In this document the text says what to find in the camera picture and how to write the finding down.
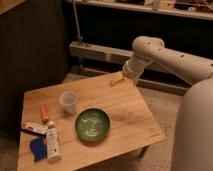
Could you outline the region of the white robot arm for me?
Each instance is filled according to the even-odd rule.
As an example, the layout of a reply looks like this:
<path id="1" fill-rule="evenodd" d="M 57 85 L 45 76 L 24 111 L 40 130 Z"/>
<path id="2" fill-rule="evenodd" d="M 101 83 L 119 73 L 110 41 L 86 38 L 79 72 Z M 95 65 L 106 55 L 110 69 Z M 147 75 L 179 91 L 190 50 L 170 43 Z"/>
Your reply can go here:
<path id="1" fill-rule="evenodd" d="M 176 118 L 171 171 L 213 171 L 213 60 L 168 49 L 160 38 L 139 36 L 121 77 L 138 79 L 156 62 L 190 85 Z"/>

